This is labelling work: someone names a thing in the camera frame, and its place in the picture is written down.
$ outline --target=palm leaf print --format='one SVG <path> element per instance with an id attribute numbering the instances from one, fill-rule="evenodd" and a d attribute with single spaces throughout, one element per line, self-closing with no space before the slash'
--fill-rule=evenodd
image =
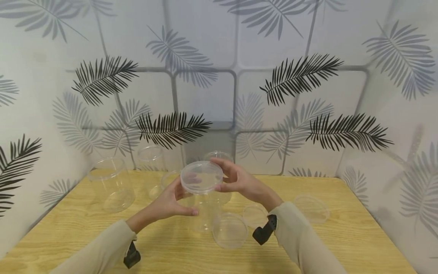
<path id="1" fill-rule="evenodd" d="M 229 13 L 247 16 L 242 24 L 247 28 L 262 25 L 258 34 L 265 32 L 265 37 L 277 29 L 278 40 L 283 32 L 283 20 L 291 25 L 303 38 L 300 31 L 288 16 L 301 14 L 309 7 L 304 0 L 214 0 L 221 6 L 230 7 Z"/>
<path id="2" fill-rule="evenodd" d="M 312 57 L 305 57 L 303 61 L 300 58 L 295 66 L 293 60 L 288 63 L 281 62 L 279 67 L 272 71 L 272 79 L 264 87 L 260 87 L 268 97 L 268 104 L 279 106 L 280 103 L 285 103 L 283 95 L 298 95 L 305 91 L 310 92 L 312 88 L 321 86 L 318 77 L 328 80 L 329 76 L 337 75 L 338 66 L 343 62 L 339 58 L 329 55 L 314 54 Z"/>
<path id="3" fill-rule="evenodd" d="M 176 144 L 193 142 L 202 137 L 201 132 L 206 132 L 212 122 L 205 122 L 201 116 L 194 116 L 187 121 L 187 113 L 174 112 L 170 115 L 161 115 L 152 122 L 151 116 L 141 115 L 135 122 L 140 129 L 140 140 L 145 138 L 147 142 L 152 140 L 156 145 L 167 149 Z"/>
<path id="4" fill-rule="evenodd" d="M 402 184 L 400 214 L 415 217 L 414 229 L 420 221 L 438 239 L 438 145 L 417 156 Z"/>
<path id="5" fill-rule="evenodd" d="M 34 141 L 26 139 L 23 134 L 22 140 L 11 142 L 9 159 L 0 146 L 0 217 L 14 204 L 8 201 L 14 194 L 8 192 L 20 187 L 16 183 L 23 181 L 23 176 L 32 172 L 34 163 L 39 159 L 36 154 L 41 152 L 40 141 L 40 138 Z"/>
<path id="6" fill-rule="evenodd" d="M 430 53 L 429 46 L 424 42 L 429 41 L 424 34 L 415 34 L 418 28 L 411 25 L 397 28 L 397 21 L 386 33 L 377 22 L 383 37 L 368 39 L 362 44 L 367 44 L 367 52 L 377 60 L 376 68 L 381 65 L 380 73 L 386 72 L 394 85 L 399 87 L 403 83 L 402 94 L 407 100 L 417 99 L 417 93 L 425 96 L 428 94 L 435 80 L 431 77 L 435 71 L 435 60 Z"/>
<path id="7" fill-rule="evenodd" d="M 18 88 L 12 80 L 2 79 L 0 75 L 0 107 L 2 105 L 9 106 L 16 100 L 12 95 L 18 94 Z"/>
<path id="8" fill-rule="evenodd" d="M 263 128 L 263 113 L 261 95 L 250 93 L 247 97 L 241 96 L 236 105 L 236 128 L 238 131 L 256 131 Z M 254 151 L 263 151 L 265 134 L 263 132 L 245 132 L 236 138 L 236 152 L 242 158 L 251 153 L 255 159 Z"/>
<path id="9" fill-rule="evenodd" d="M 131 82 L 133 77 L 138 77 L 135 74 L 135 68 L 138 63 L 133 64 L 133 61 L 125 59 L 120 63 L 122 57 L 109 57 L 96 62 L 94 66 L 91 62 L 83 61 L 80 68 L 76 69 L 78 82 L 74 81 L 75 87 L 73 90 L 79 92 L 87 104 L 97 106 L 102 104 L 100 96 L 109 98 L 109 95 L 121 93 L 128 87 L 127 81 Z"/>
<path id="10" fill-rule="evenodd" d="M 164 26 L 161 28 L 161 37 L 158 36 L 149 26 L 158 40 L 151 41 L 146 48 L 151 46 L 152 54 L 158 53 L 158 58 L 165 61 L 166 68 L 171 72 L 179 72 L 184 82 L 192 82 L 193 85 L 203 88 L 209 87 L 211 81 L 218 79 L 218 74 L 212 68 L 210 59 L 201 54 L 198 49 L 188 45 L 190 43 L 185 37 L 178 37 L 178 32 L 173 29 L 165 33 Z"/>
<path id="11" fill-rule="evenodd" d="M 360 170 L 356 172 L 352 166 L 347 166 L 342 179 L 347 183 L 359 201 L 365 207 L 368 207 L 368 195 L 364 193 L 367 191 L 367 178 L 365 175 Z"/>
<path id="12" fill-rule="evenodd" d="M 56 180 L 49 185 L 49 190 L 43 190 L 39 196 L 39 204 L 44 207 L 54 207 L 57 205 L 73 188 L 78 181 L 70 183 L 70 180 Z"/>
<path id="13" fill-rule="evenodd" d="M 146 104 L 140 106 L 140 102 L 135 100 L 126 102 L 122 111 L 113 111 L 109 121 L 105 122 L 105 127 L 109 130 L 105 131 L 102 147 L 115 149 L 114 155 L 117 151 L 123 156 L 126 156 L 125 153 L 132 152 L 132 149 L 140 143 L 138 141 L 140 133 L 135 120 L 143 113 L 151 113 L 151 108 Z"/>
<path id="14" fill-rule="evenodd" d="M 116 16 L 112 14 L 113 3 L 103 0 L 68 0 L 74 8 L 82 11 L 82 16 L 86 16 L 90 10 L 106 16 Z"/>
<path id="15" fill-rule="evenodd" d="M 325 177 L 325 174 L 322 174 L 322 172 L 315 171 L 313 174 L 312 171 L 310 171 L 310 168 L 308 168 L 307 171 L 304 168 L 294 168 L 292 171 L 289 171 L 289 173 L 292 176 L 298 177 Z"/>
<path id="16" fill-rule="evenodd" d="M 64 92 L 62 99 L 53 101 L 53 112 L 54 117 L 59 120 L 58 129 L 69 146 L 86 154 L 91 154 L 93 149 L 102 148 L 99 131 L 94 128 L 87 108 L 82 106 L 75 94 Z"/>
<path id="17" fill-rule="evenodd" d="M 332 149 L 339 151 L 345 148 L 345 144 L 356 147 L 362 152 L 372 151 L 374 148 L 381 150 L 388 148 L 388 144 L 394 144 L 392 141 L 384 139 L 385 131 L 380 124 L 374 125 L 376 118 L 369 116 L 365 119 L 364 114 L 339 116 L 338 119 L 329 123 L 330 115 L 317 117 L 310 121 L 310 134 L 306 138 L 312 140 L 315 144 L 319 141 L 323 149 Z"/>
<path id="18" fill-rule="evenodd" d="M 307 105 L 303 104 L 299 113 L 294 110 L 290 116 L 283 120 L 282 124 L 277 123 L 277 128 L 281 131 L 271 134 L 264 146 L 265 151 L 272 151 L 268 162 L 275 153 L 280 159 L 282 155 L 288 156 L 290 153 L 294 153 L 304 144 L 309 135 L 310 121 L 320 115 L 328 115 L 332 112 L 333 105 L 331 103 L 326 104 L 321 99 L 315 99 Z"/>
<path id="19" fill-rule="evenodd" d="M 15 26 L 25 31 L 44 28 L 43 37 L 52 34 L 52 39 L 62 35 L 67 43 L 64 27 L 67 26 L 86 40 L 80 32 L 64 20 L 76 17 L 79 10 L 67 0 L 3 0 L 0 2 L 0 18 L 21 19 Z"/>

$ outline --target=wood grain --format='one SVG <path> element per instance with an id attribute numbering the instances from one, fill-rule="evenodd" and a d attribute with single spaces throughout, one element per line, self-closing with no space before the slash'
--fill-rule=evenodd
<path id="1" fill-rule="evenodd" d="M 149 201 L 145 180 L 163 173 L 130 171 L 136 200 L 117 214 L 101 210 L 89 181 L 84 178 L 43 220 L 0 261 L 0 273 L 48 273 L 119 219 L 127 219 Z M 337 178 L 257 176 L 284 200 L 300 194 L 322 200 L 330 218 L 314 225 L 315 231 L 350 274 L 415 274 L 415 271 L 374 221 L 347 185 Z M 238 193 L 224 211 L 241 214 L 251 202 Z M 240 249 L 216 245 L 211 233 L 187 229 L 187 217 L 156 222 L 138 234 L 136 247 L 142 259 L 130 270 L 120 262 L 110 273 L 300 273 L 275 237 L 263 246 L 249 228 Z"/>

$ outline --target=round lid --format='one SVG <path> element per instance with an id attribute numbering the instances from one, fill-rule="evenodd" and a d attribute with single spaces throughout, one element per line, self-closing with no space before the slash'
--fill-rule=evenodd
<path id="1" fill-rule="evenodd" d="M 248 228 L 242 217 L 233 213 L 223 213 L 213 222 L 213 238 L 225 249 L 236 249 L 246 242 Z"/>
<path id="2" fill-rule="evenodd" d="M 181 170 L 181 184 L 192 194 L 206 194 L 222 183 L 223 173 L 220 166 L 209 161 L 188 164 Z"/>
<path id="3" fill-rule="evenodd" d="M 311 223 L 322 224 L 330 216 L 325 204 L 312 196 L 299 195 L 293 203 Z"/>
<path id="4" fill-rule="evenodd" d="M 246 206 L 242 212 L 242 217 L 247 226 L 251 228 L 264 227 L 268 222 L 268 212 L 259 203 Z"/>

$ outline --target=forearm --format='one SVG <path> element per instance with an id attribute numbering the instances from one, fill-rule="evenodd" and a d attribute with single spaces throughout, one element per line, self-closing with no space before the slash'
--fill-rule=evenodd
<path id="1" fill-rule="evenodd" d="M 310 223 L 290 202 L 270 212 L 277 216 L 275 235 L 302 274 L 346 274 L 346 271 L 316 235 Z"/>

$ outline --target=finger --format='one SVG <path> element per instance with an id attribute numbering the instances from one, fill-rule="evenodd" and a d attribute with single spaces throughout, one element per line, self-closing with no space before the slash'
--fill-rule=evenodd
<path id="1" fill-rule="evenodd" d="M 215 191 L 217 192 L 238 192 L 239 186 L 235 183 L 222 183 L 215 187 Z"/>

